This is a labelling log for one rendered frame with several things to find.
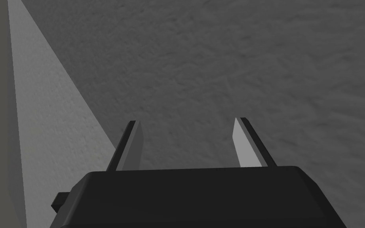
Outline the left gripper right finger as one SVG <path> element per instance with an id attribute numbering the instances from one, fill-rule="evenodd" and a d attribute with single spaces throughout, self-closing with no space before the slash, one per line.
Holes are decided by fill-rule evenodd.
<path id="1" fill-rule="evenodd" d="M 240 167 L 277 166 L 247 118 L 235 118 L 232 140 Z"/>

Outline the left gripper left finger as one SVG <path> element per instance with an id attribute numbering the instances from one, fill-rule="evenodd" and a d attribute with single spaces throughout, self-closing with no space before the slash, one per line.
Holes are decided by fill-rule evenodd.
<path id="1" fill-rule="evenodd" d="M 141 121 L 129 121 L 106 171 L 138 170 L 143 143 Z"/>

